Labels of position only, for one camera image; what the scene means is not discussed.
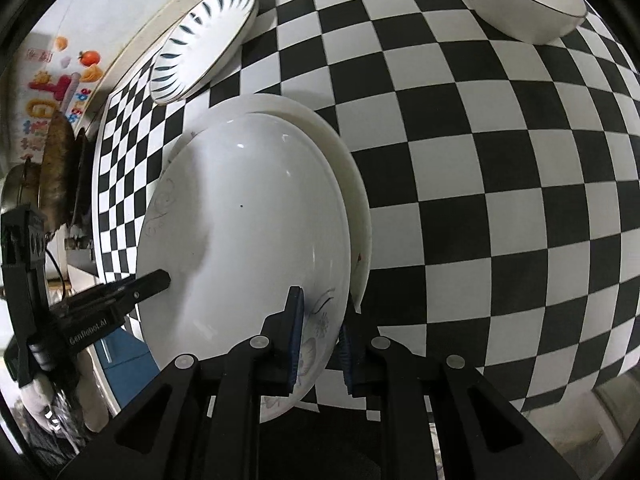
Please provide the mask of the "left white gloved hand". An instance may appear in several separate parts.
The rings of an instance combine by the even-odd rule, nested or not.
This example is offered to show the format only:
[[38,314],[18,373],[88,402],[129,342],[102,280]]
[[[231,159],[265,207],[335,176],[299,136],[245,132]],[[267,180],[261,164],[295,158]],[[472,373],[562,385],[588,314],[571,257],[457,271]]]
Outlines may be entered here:
[[[79,380],[73,393],[66,399],[76,402],[81,412],[81,421],[92,432],[100,432],[110,419],[110,412],[96,384],[93,365],[88,350],[82,350],[76,358]],[[60,394],[49,378],[42,373],[36,375],[28,385],[20,388],[20,398],[29,415],[44,430],[50,430],[47,412],[61,407]]]

